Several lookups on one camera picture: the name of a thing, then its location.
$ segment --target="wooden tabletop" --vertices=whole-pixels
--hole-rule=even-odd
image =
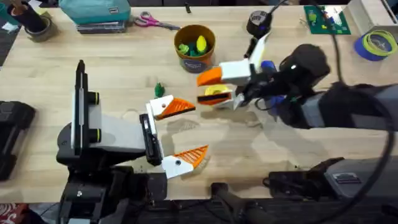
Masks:
[[[216,35],[216,63],[240,60],[251,36],[246,22],[254,10],[269,7],[133,8],[133,15],[149,11],[160,21],[178,26],[201,24]],[[60,34],[36,44],[21,31],[0,71],[2,100],[21,101],[37,110],[28,130],[11,180],[0,184],[0,202],[56,202],[67,181],[67,168],[55,160],[57,136],[71,120],[71,92],[79,59],[86,63],[89,89],[101,94],[105,114],[138,122],[137,113],[154,97],[157,82],[167,94],[196,103],[195,75],[178,64],[174,51],[175,31],[160,27],[130,27],[125,34],[80,35],[73,22],[59,9],[49,9]],[[353,42],[359,37],[349,13],[353,35],[338,36],[343,76],[350,83],[374,85],[396,83],[397,54],[382,62],[369,62],[356,55]],[[317,88],[336,80],[335,53],[329,35],[312,35],[300,24],[302,6],[276,10],[264,59],[278,65],[298,45],[319,45],[328,56],[331,73]],[[157,122],[166,154],[210,145],[207,165],[192,174],[169,180],[168,198],[209,197],[212,182],[226,182],[242,197],[269,197],[261,185],[270,171],[308,169],[319,162],[344,156],[378,157],[384,144],[383,131],[360,129],[290,128],[268,114],[248,106],[237,111],[197,110]],[[145,159],[128,162],[145,169]]]

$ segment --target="black cable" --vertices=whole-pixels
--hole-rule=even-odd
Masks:
[[[219,219],[219,220],[221,220],[221,221],[223,221],[223,222],[230,223],[230,221],[229,221],[228,219],[223,218],[223,217],[217,215],[215,212],[213,212],[212,210],[210,210],[210,209],[206,206],[206,204],[207,204],[208,202],[210,202],[210,201],[211,201],[211,199],[209,199],[209,200],[202,200],[202,201],[199,201],[199,200],[198,200],[197,203],[193,203],[193,204],[191,204],[191,205],[189,205],[189,206],[183,207],[183,208],[179,209],[179,211],[186,210],[186,209],[188,209],[188,208],[193,208],[193,207],[196,207],[196,206],[198,206],[198,205],[202,205],[202,206],[207,210],[207,212],[209,212],[210,214],[212,214],[215,218],[217,218],[217,219]],[[145,210],[145,212],[170,212],[170,209],[164,209],[164,210]]]
[[[274,12],[282,3],[284,0],[282,0],[278,5],[276,5],[274,8],[271,9],[270,13]],[[340,51],[338,48],[338,43],[336,40],[336,35],[333,32],[332,26],[330,21],[326,18],[325,14],[322,12],[322,9],[320,6],[317,4],[315,0],[312,0],[312,4],[318,9],[318,11],[323,15],[325,19],[325,23],[327,26],[327,29],[331,35],[333,45],[335,48],[335,54],[336,54],[336,68],[337,68],[337,77],[339,82],[347,86],[345,83],[343,76],[341,74],[341,64],[340,64]],[[346,213],[349,209],[351,209],[353,206],[355,206],[358,202],[360,202],[365,195],[369,192],[369,190],[373,187],[373,185],[376,183],[378,178],[380,177],[381,173],[383,172],[384,168],[386,167],[388,160],[390,158],[391,152],[394,147],[395,143],[395,135],[394,135],[394,121],[392,119],[392,116],[388,109],[374,96],[368,95],[366,93],[360,92],[358,90],[350,89],[350,92],[354,94],[359,94],[363,97],[366,97],[369,101],[372,102],[372,104],[376,107],[376,109],[382,114],[382,117],[384,118],[384,121],[386,122],[386,130],[387,130],[387,139],[386,139],[386,144],[384,146],[384,150],[382,153],[381,158],[379,159],[379,162],[377,163],[376,167],[374,168],[373,173],[371,176],[368,178],[366,183],[360,188],[360,190],[355,194],[353,198],[344,206],[342,206],[340,209],[337,211],[333,212],[330,215],[327,215],[319,220],[315,220],[313,222],[310,222],[311,224],[319,224],[323,223],[325,221],[332,220],[344,213]]]
[[[215,212],[211,211],[211,209],[209,209],[209,208],[206,206],[205,203],[202,204],[202,205],[203,205],[203,207],[206,209],[206,211],[209,212],[210,214],[212,214],[215,218],[218,218],[219,220],[221,220],[221,221],[223,221],[223,222],[229,223],[229,220],[228,220],[228,219],[223,218],[223,217],[217,215]]]
[[[338,48],[338,44],[337,44],[337,40],[336,40],[336,34],[333,31],[331,22],[329,21],[329,19],[326,17],[325,13],[322,12],[321,7],[317,4],[317,2],[315,0],[311,0],[312,5],[315,6],[318,9],[318,12],[323,15],[324,21],[326,23],[326,27],[329,31],[329,34],[331,35],[331,39],[333,41],[333,46],[335,48],[335,55],[336,55],[336,68],[337,68],[337,77],[338,77],[338,81],[340,83],[342,83],[343,85],[346,85],[344,78],[341,74],[341,60],[340,60],[340,50]]]
[[[40,217],[42,217],[46,212],[48,212],[52,207],[54,207],[54,205],[57,205],[58,202],[53,203],[52,205],[50,205],[48,208],[46,208],[41,214]]]
[[[225,212],[226,212],[226,214],[227,214],[227,216],[229,218],[230,223],[231,224],[235,224],[234,217],[233,217],[233,215],[231,213],[231,210],[229,209],[227,203],[221,197],[218,197],[218,199],[221,201],[221,204],[224,207],[224,210],[225,210]]]
[[[254,102],[254,106],[255,106],[257,109],[261,110],[261,111],[271,110],[271,109],[275,108],[276,105],[277,105],[277,103],[275,103],[275,104],[273,104],[271,107],[268,107],[268,108],[261,108],[261,107],[259,106],[260,100],[263,100],[263,98],[258,98],[258,99],[256,99],[255,102]]]
[[[359,95],[362,95],[363,97],[368,98],[375,105],[377,110],[382,114],[382,116],[386,122],[386,130],[387,130],[386,144],[384,146],[382,156],[379,159],[379,161],[377,162],[373,173],[370,175],[370,177],[365,182],[365,184],[360,188],[360,190],[355,194],[355,196],[352,197],[346,205],[342,206],[337,211],[335,211],[332,214],[327,215],[319,220],[310,222],[310,224],[319,224],[319,223],[323,223],[325,221],[332,220],[332,219],[346,213],[349,209],[351,209],[358,202],[360,202],[366,196],[366,194],[369,192],[369,190],[372,189],[373,185],[376,183],[376,181],[380,177],[381,173],[383,172],[384,168],[386,167],[386,165],[389,161],[391,152],[394,148],[394,143],[395,143],[394,121],[392,119],[390,112],[387,110],[387,108],[374,96],[371,96],[371,95],[368,95],[366,93],[356,91],[356,90],[351,90],[351,91],[355,94],[359,94]]]
[[[192,203],[191,205],[188,205],[186,207],[182,207],[180,209],[177,209],[177,211],[184,211],[186,209],[193,208],[193,207],[196,207],[198,205],[201,205],[201,204],[204,204],[204,203],[208,203],[210,201],[211,201],[211,199],[209,199],[209,200],[201,200],[201,201],[198,200],[196,203]],[[150,209],[147,209],[145,211],[146,212],[170,212],[170,209],[168,209],[168,208],[161,209],[161,210],[150,210]]]
[[[268,13],[272,14],[280,5],[287,2],[288,0],[281,0],[278,4],[276,4]]]

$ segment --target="green toy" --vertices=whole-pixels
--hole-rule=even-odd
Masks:
[[[164,95],[165,88],[161,83],[156,83],[155,86],[155,99],[160,98]]]
[[[189,47],[187,45],[185,45],[185,44],[180,44],[179,47],[178,47],[178,51],[181,54],[187,54],[189,52]]]

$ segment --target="yellow object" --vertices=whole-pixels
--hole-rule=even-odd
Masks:
[[[204,36],[200,35],[197,40],[197,50],[199,54],[205,54],[207,50],[207,43]]]
[[[229,88],[226,85],[222,85],[222,84],[212,85],[212,86],[207,87],[207,89],[205,90],[205,96],[223,93],[228,90],[229,90]]]
[[[371,35],[379,35],[379,36],[385,38],[390,43],[391,50],[389,52],[387,52],[383,49],[380,49],[378,46],[376,46],[371,41]],[[394,36],[391,33],[384,31],[384,30],[375,30],[375,31],[372,31],[372,32],[366,34],[362,38],[362,44],[363,44],[363,47],[368,52],[371,52],[372,54],[375,54],[378,56],[388,56],[390,54],[393,54],[398,49],[398,46],[397,46]]]

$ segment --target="pink scissors handle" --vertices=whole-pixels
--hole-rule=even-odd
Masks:
[[[147,11],[142,12],[142,13],[140,14],[140,16],[141,16],[142,19],[145,19],[146,21],[151,21],[151,22],[153,22],[154,24],[156,24],[157,22],[159,22],[158,20],[156,20],[155,18],[153,18],[152,15],[151,15],[149,12],[147,12]]]

